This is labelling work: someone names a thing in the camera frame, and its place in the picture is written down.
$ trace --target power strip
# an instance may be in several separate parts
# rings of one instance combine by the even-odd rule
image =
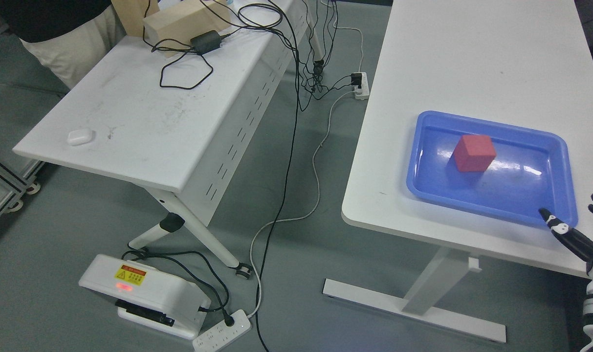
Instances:
[[[354,72],[351,74],[352,91],[355,93],[355,99],[366,100],[370,96],[370,87],[368,87],[368,76],[365,72]]]
[[[227,326],[223,320],[198,335],[192,341],[195,352],[219,351],[251,329],[251,321],[246,317],[244,310],[237,310],[231,317],[236,321],[232,326]]]

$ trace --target white cable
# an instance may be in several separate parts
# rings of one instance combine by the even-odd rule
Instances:
[[[332,7],[332,6],[329,6],[328,3],[325,4],[323,2],[323,0],[320,0],[320,3],[323,4],[323,5],[325,5],[326,7]],[[361,33],[361,29],[359,29],[359,28],[353,28],[353,27],[338,27],[337,26],[337,16],[336,16],[335,22],[333,23],[333,27],[335,29],[351,29],[353,31],[359,32],[359,36],[361,37],[361,45],[359,47],[359,50],[361,51],[361,60],[359,60],[359,69],[357,69],[357,72],[361,72],[361,63],[364,61],[364,34]]]
[[[316,150],[314,151],[314,154],[311,157],[311,167],[314,170],[314,176],[316,177],[316,191],[318,192],[318,195],[316,197],[316,204],[314,205],[314,207],[312,208],[312,210],[310,210],[310,212],[308,212],[306,215],[304,216],[300,216],[298,218],[290,218],[290,219],[280,219],[277,220],[276,222],[287,222],[287,221],[297,221],[297,220],[303,220],[307,217],[309,217],[311,214],[314,214],[314,211],[316,210],[316,208],[318,208],[318,204],[320,203],[320,180],[318,178],[318,172],[316,172],[316,154],[318,153],[318,150],[320,150],[320,148],[323,146],[323,143],[327,140],[328,136],[329,136],[329,132],[331,130],[331,114],[333,112],[333,108],[335,107],[336,103],[339,102],[339,100],[341,98],[344,98],[347,94],[352,93],[352,91],[347,91],[346,93],[342,94],[339,98],[336,99],[335,102],[333,102],[333,104],[331,105],[331,109],[329,110],[329,122],[327,124],[327,133],[325,134],[325,138],[323,138],[323,140],[320,141],[320,143],[318,144],[318,147],[316,147]],[[251,266],[253,267],[253,271],[255,272],[255,276],[258,280],[258,288],[259,288],[259,297],[258,297],[258,302],[257,305],[255,306],[255,310],[253,310],[253,312],[251,312],[251,314],[247,315],[247,318],[251,319],[252,316],[255,315],[255,313],[259,310],[259,306],[261,305],[261,294],[262,294],[262,289],[261,289],[261,279],[259,278],[259,273],[257,270],[257,267],[255,266],[255,262],[253,261],[253,245],[255,245],[255,240],[257,239],[257,236],[268,226],[272,225],[273,221],[268,222],[266,225],[263,225],[255,234],[255,236],[253,236],[253,239],[251,241],[251,249],[249,249],[249,260],[251,261]]]

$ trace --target black shirt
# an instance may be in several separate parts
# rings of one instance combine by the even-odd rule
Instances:
[[[0,15],[19,38],[44,42],[103,13],[111,0],[0,0]]]

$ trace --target white table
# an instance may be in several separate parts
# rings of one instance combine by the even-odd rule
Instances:
[[[405,185],[426,110],[559,135],[569,148],[577,228],[593,234],[593,63],[571,0],[394,2],[342,206],[345,221],[441,246],[404,298],[327,279],[324,294],[494,341],[504,325],[433,305],[478,256],[585,277],[546,229],[423,202]]]
[[[234,7],[252,2],[236,0]],[[305,5],[276,3],[299,42],[307,29]],[[262,24],[276,20],[265,10],[246,15]],[[291,38],[286,22],[279,29]],[[293,65],[292,53],[271,33],[243,29],[205,58],[214,73],[202,85],[160,88],[160,70],[174,58],[151,53],[141,38],[125,37],[13,150],[144,187],[238,270],[240,261],[206,226],[285,69]],[[189,55],[168,67],[164,84],[189,87],[208,71],[200,57]],[[78,129],[93,130],[93,140],[69,145],[68,134]]]

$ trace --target black power brick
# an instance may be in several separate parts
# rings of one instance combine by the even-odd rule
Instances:
[[[220,42],[222,42],[222,38],[216,31],[203,33],[200,36],[196,36],[190,40],[190,43],[194,49],[194,53],[199,55],[203,55],[205,53],[209,53],[212,50],[218,49],[220,47]]]

